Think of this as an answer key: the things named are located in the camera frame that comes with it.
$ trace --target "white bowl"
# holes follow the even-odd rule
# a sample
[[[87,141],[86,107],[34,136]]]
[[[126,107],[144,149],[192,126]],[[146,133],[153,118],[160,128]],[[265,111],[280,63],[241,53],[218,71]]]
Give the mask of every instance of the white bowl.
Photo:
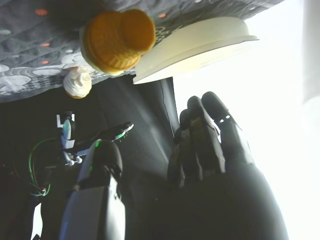
[[[183,27],[143,55],[134,84],[165,79],[246,51],[259,40],[236,17],[216,17]]]

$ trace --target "gray patterned tablecloth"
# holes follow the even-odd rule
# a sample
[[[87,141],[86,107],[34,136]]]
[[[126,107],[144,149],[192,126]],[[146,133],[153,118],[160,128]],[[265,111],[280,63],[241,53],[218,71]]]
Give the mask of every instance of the gray patterned tablecloth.
[[[81,65],[79,29],[106,10],[140,9],[155,22],[156,42],[189,24],[214,18],[247,19],[282,0],[0,0],[0,103],[62,86]],[[124,74],[134,74],[130,69]],[[112,78],[91,74],[93,84]]]

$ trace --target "black floor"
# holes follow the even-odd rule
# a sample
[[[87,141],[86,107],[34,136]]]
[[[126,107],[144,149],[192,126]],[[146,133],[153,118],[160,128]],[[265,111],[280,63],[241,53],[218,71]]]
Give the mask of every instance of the black floor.
[[[57,88],[0,105],[1,163],[9,168],[14,164],[25,180],[28,179],[28,155],[32,147],[40,140],[57,136],[56,114],[66,110],[75,112],[79,140],[127,121],[134,123],[127,138],[118,143],[123,160],[121,188],[126,206],[127,235],[134,234],[139,209],[167,186],[172,132],[178,124],[172,80],[133,85],[132,78],[128,75],[100,82],[84,99],[72,99],[63,88]],[[55,161],[58,153],[54,143],[46,146],[46,154],[45,160]],[[61,171],[50,193],[42,199],[42,239],[58,239],[67,193],[78,170],[79,166],[75,166]],[[33,199],[22,180],[15,176],[2,177],[0,239],[15,239],[14,234],[8,237],[8,229],[17,231],[15,227],[19,224],[15,221]]]

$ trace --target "green cable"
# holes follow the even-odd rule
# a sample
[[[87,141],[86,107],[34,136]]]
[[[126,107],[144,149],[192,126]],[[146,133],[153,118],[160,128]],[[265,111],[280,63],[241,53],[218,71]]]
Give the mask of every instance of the green cable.
[[[28,166],[29,166],[29,174],[30,174],[30,177],[31,177],[31,181],[34,185],[38,186],[38,183],[37,183],[37,180],[35,178],[35,174],[33,173],[32,171],[32,168],[31,168],[31,159],[32,159],[32,153],[34,150],[37,149],[37,147],[39,147],[39,145],[45,143],[45,142],[48,142],[48,141],[52,141],[52,140],[56,140],[57,138],[55,137],[51,137],[51,138],[47,138],[47,139],[44,139],[44,140],[41,140],[40,142],[38,142],[32,149],[32,151],[30,152],[29,154],[29,159],[28,159]],[[37,190],[37,192],[41,195],[41,196],[46,196],[49,191],[50,191],[50,188],[51,188],[51,184],[48,185],[45,193],[42,193],[41,191]]]

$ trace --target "white whipped cream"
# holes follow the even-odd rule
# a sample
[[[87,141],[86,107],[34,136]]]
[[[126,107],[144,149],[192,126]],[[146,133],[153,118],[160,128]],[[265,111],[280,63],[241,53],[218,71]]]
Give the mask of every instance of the white whipped cream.
[[[71,95],[84,98],[92,87],[90,71],[87,67],[75,67],[64,77],[64,89]]]

